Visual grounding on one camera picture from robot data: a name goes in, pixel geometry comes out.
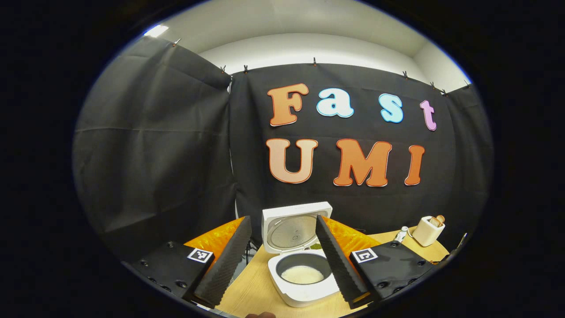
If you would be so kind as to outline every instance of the blue letter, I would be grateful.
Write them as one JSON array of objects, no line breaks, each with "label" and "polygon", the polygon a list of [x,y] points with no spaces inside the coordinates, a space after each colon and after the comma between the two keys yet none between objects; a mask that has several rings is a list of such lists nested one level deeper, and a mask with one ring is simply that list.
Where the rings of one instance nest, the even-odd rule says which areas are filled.
[{"label": "blue letter", "polygon": [[381,110],[381,115],[386,122],[399,123],[404,118],[402,113],[402,102],[400,98],[391,94],[381,94],[379,96],[379,104],[384,108]]},{"label": "blue letter", "polygon": [[353,108],[349,104],[349,94],[343,89],[327,88],[321,91],[318,96],[324,98],[316,106],[318,113],[324,116],[338,115],[342,118],[353,115]]}]

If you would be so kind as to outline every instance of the ceiling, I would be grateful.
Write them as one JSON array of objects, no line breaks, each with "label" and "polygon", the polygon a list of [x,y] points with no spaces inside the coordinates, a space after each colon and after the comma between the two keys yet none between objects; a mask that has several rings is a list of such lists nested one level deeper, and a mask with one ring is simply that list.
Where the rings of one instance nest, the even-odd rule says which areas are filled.
[{"label": "ceiling", "polygon": [[322,33],[375,43],[413,57],[428,40],[354,0],[210,0],[161,22],[160,37],[200,54],[246,38]]}]

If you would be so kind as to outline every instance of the inner pot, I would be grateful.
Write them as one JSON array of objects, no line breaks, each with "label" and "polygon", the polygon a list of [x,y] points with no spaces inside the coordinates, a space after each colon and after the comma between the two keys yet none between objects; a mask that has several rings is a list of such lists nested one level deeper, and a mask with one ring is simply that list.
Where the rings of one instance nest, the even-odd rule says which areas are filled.
[{"label": "inner pot", "polygon": [[279,263],[277,264],[276,267],[276,271],[277,271],[277,275],[279,275],[280,278],[286,280],[283,277],[283,273],[292,267],[295,266],[306,266],[306,267],[310,267],[313,268],[315,270],[317,270],[318,272],[320,272],[323,276],[323,279],[314,282],[314,283],[318,283],[323,281],[324,279],[328,278],[331,274],[332,274],[332,270],[329,267],[329,263],[328,260],[320,255],[317,254],[310,254],[310,253],[296,253],[296,254],[292,254],[289,256],[284,257],[283,259],[281,259],[279,261]]}]

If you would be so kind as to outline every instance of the white wall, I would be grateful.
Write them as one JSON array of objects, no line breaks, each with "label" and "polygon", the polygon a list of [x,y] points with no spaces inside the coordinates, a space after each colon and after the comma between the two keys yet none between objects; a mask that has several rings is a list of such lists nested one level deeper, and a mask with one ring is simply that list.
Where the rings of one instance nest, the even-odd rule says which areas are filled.
[{"label": "white wall", "polygon": [[414,61],[435,87],[446,92],[465,86],[464,80],[471,83],[451,58],[431,42],[414,55]]},{"label": "white wall", "polygon": [[247,38],[200,54],[228,74],[248,69],[295,63],[345,64],[376,68],[429,83],[414,60],[383,46],[349,37],[317,33],[285,33]]}]

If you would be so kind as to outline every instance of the orange letter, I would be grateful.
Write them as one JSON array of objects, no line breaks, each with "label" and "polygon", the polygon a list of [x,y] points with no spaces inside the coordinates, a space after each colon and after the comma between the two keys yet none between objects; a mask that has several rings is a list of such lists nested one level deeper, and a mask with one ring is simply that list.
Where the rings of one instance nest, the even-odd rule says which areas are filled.
[{"label": "orange letter", "polygon": [[410,171],[408,172],[408,177],[404,180],[404,184],[415,186],[420,183],[420,167],[425,149],[422,146],[413,145],[408,148],[408,151],[412,154],[412,160],[410,161]]},{"label": "orange letter", "polygon": [[341,149],[341,166],[340,175],[333,180],[333,184],[342,187],[351,186],[353,184],[353,180],[349,177],[351,170],[353,170],[355,181],[359,186],[365,181],[371,170],[371,176],[367,180],[368,186],[384,187],[388,184],[386,165],[392,145],[378,141],[373,145],[366,159],[357,140],[338,140],[337,147]]},{"label": "orange letter", "polygon": [[282,126],[292,124],[296,121],[296,115],[290,113],[290,108],[295,111],[302,109],[302,99],[300,95],[294,93],[291,98],[288,94],[297,92],[302,95],[308,94],[308,87],[304,84],[295,84],[291,86],[274,88],[267,92],[267,95],[273,99],[273,118],[271,118],[271,126]]},{"label": "orange letter", "polygon": [[286,183],[302,183],[309,179],[312,174],[312,159],[314,158],[314,148],[318,142],[312,139],[301,139],[296,142],[300,148],[300,170],[296,173],[288,172],[286,169],[286,149],[290,142],[286,139],[269,139],[269,169],[273,177]]}]

